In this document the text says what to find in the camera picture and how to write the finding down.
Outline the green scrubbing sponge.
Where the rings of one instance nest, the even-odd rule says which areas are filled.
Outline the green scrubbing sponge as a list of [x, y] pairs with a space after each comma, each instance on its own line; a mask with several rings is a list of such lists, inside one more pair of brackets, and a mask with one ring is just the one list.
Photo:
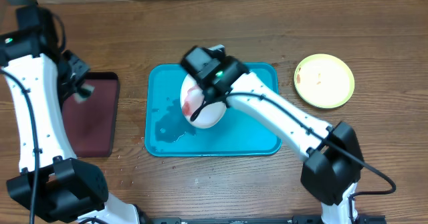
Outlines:
[[94, 89], [94, 86], [91, 86], [89, 84], [82, 84], [73, 94], [74, 100], [78, 104], [85, 102], [92, 95]]

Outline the yellow-green plate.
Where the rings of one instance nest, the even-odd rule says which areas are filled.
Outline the yellow-green plate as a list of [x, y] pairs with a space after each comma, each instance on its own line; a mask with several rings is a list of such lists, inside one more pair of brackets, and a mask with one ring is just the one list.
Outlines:
[[346, 104], [354, 93], [350, 68], [339, 58], [317, 53], [304, 58], [294, 72], [294, 86], [308, 104], [333, 109]]

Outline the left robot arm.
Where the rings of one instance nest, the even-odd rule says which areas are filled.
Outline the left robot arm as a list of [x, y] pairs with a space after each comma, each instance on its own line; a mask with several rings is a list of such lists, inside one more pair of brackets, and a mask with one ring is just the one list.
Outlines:
[[60, 18], [37, 5], [15, 12], [17, 31], [1, 36], [1, 73], [9, 86], [20, 139], [19, 175], [9, 196], [48, 223], [148, 223], [136, 205], [109, 190], [102, 171], [79, 160], [68, 140], [62, 105], [88, 98], [89, 66], [58, 36]]

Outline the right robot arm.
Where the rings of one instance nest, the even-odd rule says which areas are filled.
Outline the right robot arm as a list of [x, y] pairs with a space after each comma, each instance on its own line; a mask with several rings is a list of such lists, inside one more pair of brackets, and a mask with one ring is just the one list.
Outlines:
[[224, 102], [251, 116], [299, 156], [303, 162], [300, 181], [321, 202], [323, 223], [358, 223], [354, 200], [360, 195], [356, 187], [363, 168], [391, 186], [364, 194], [396, 191], [390, 177], [364, 161], [352, 127], [345, 122], [332, 126], [299, 110], [239, 60], [207, 58], [196, 65], [195, 79], [209, 103]]

